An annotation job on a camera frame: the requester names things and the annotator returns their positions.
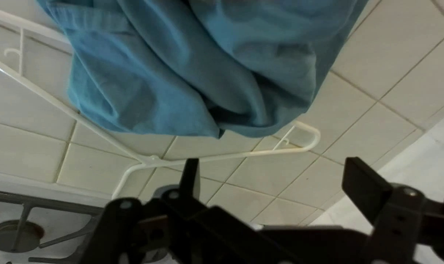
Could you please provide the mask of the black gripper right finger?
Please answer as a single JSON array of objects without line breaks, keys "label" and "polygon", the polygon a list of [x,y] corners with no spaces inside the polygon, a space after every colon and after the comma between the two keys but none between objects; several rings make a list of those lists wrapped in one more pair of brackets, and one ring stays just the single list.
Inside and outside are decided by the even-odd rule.
[{"label": "black gripper right finger", "polygon": [[387,181],[359,156],[346,159],[341,187],[372,224],[362,250],[368,264],[416,264],[417,244],[429,246],[444,261],[444,200]]}]

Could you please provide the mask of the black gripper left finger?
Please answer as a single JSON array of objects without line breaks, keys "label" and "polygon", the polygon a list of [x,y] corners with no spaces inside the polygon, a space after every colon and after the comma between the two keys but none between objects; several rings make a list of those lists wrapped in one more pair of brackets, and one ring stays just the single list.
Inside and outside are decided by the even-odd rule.
[{"label": "black gripper left finger", "polygon": [[180,183],[142,203],[108,202],[79,264],[142,264],[165,249],[179,264],[300,264],[300,259],[220,206],[199,202],[198,158],[184,164]]}]

